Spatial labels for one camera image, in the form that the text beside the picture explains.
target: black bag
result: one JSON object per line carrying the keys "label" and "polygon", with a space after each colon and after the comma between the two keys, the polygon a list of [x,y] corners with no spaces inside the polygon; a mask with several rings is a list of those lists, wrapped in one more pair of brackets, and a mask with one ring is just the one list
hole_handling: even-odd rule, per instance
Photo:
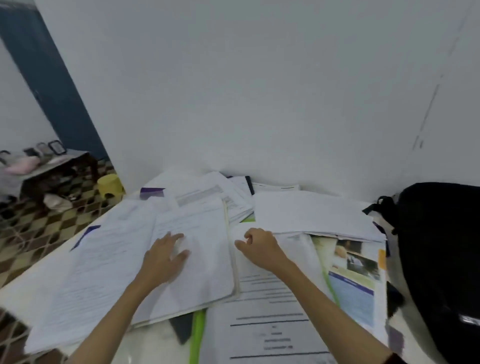
{"label": "black bag", "polygon": [[398,235],[408,288],[437,349],[450,364],[476,362],[480,187],[416,183],[397,203],[382,196],[369,209],[380,212]]}

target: pink cloth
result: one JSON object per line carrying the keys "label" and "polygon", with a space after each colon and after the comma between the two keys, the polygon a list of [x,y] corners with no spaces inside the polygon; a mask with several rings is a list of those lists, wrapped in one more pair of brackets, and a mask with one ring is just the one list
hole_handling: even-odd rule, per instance
{"label": "pink cloth", "polygon": [[12,165],[5,168],[5,171],[9,174],[29,174],[40,163],[39,157],[21,157],[18,158]]}

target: orange tab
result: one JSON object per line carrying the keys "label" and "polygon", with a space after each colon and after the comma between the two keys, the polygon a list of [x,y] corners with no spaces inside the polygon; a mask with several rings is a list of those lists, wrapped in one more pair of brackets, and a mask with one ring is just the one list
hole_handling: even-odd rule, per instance
{"label": "orange tab", "polygon": [[378,249],[378,267],[387,269],[387,254],[384,249]]}

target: hand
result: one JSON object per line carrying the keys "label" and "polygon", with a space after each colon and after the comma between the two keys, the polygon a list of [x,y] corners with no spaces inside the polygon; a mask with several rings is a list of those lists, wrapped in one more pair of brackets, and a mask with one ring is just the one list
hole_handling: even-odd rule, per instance
{"label": "hand", "polygon": [[247,242],[236,240],[235,246],[260,268],[277,274],[281,268],[291,262],[278,245],[271,231],[251,228],[245,233],[245,238]]}
{"label": "hand", "polygon": [[144,294],[149,294],[160,284],[171,280],[183,268],[183,263],[190,255],[189,250],[170,259],[175,242],[180,238],[183,238],[183,234],[172,236],[167,233],[163,238],[157,239],[145,253],[142,267],[133,280],[133,284],[138,285]]}

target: person's left hand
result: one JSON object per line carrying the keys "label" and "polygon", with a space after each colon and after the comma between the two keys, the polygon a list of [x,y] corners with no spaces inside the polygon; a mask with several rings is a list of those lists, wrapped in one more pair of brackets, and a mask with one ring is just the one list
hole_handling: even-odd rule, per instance
{"label": "person's left hand", "polygon": [[190,251],[184,250],[170,259],[175,242],[180,238],[183,238],[183,234],[167,233],[163,238],[157,239],[145,253],[142,267],[133,281],[133,284],[139,286],[143,293],[149,294],[154,288],[169,281],[181,271]]}

